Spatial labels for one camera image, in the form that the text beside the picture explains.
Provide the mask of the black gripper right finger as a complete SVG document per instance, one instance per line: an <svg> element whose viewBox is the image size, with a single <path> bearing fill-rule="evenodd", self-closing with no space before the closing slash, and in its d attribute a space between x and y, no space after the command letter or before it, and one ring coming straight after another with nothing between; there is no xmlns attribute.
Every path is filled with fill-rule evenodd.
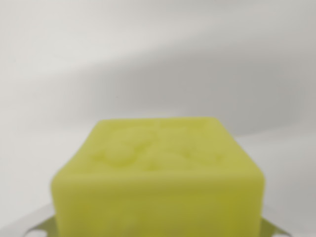
<svg viewBox="0 0 316 237"><path fill-rule="evenodd" d="M291 235L262 218L259 237L291 237Z"/></svg>

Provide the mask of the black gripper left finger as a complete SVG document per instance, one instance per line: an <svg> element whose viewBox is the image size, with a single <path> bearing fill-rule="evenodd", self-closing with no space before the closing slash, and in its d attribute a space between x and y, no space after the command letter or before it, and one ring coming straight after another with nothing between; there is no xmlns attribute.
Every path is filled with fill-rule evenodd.
<svg viewBox="0 0 316 237"><path fill-rule="evenodd" d="M25 237L58 237L58 229L56 225L55 216L42 221L38 225L31 227L24 234Z"/></svg>

